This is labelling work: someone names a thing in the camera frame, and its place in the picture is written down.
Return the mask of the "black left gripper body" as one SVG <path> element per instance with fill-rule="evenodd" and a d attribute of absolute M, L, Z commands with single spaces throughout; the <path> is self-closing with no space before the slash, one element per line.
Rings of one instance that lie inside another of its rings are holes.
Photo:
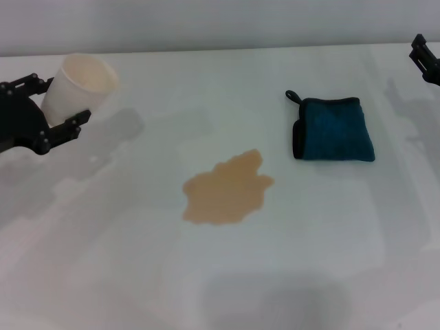
<path fill-rule="evenodd" d="M 50 150 L 49 129 L 42 111 L 29 97 L 1 97 L 1 152 L 24 147 L 44 155 Z"/>

